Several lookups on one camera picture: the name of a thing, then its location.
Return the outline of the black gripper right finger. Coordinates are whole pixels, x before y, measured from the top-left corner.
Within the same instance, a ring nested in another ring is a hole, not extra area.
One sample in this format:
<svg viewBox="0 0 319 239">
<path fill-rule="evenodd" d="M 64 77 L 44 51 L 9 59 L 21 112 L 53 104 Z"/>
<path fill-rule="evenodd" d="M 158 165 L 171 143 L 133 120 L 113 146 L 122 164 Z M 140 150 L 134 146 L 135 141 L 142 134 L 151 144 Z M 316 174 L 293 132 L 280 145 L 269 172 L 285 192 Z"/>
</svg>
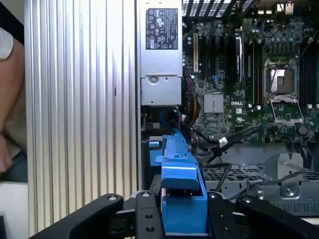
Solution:
<svg viewBox="0 0 319 239">
<path fill-rule="evenodd" d="M 317 239 L 319 228 L 252 196 L 233 204 L 208 194 L 208 229 L 212 239 Z"/>
</svg>

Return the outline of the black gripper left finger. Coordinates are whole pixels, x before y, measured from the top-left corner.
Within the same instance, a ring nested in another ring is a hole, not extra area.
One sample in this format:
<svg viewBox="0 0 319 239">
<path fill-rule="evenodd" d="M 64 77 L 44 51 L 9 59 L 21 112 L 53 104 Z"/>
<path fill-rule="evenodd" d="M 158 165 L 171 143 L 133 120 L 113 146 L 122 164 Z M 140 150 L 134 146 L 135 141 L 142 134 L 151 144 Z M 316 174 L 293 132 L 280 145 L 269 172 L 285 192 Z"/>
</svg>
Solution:
<svg viewBox="0 0 319 239">
<path fill-rule="evenodd" d="M 34 239 L 162 239 L 156 196 L 140 191 L 124 200 L 105 194 L 32 236 Z"/>
</svg>

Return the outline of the person's hand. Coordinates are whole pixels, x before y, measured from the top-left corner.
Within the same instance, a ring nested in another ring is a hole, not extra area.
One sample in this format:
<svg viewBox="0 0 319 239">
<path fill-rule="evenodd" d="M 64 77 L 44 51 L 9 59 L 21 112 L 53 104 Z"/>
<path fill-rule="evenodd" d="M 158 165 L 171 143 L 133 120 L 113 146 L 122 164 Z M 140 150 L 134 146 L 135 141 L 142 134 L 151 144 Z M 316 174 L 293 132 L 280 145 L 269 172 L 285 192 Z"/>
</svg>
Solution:
<svg viewBox="0 0 319 239">
<path fill-rule="evenodd" d="M 8 150 L 5 137 L 0 135 L 0 172 L 6 172 L 12 165 L 12 157 Z"/>
</svg>

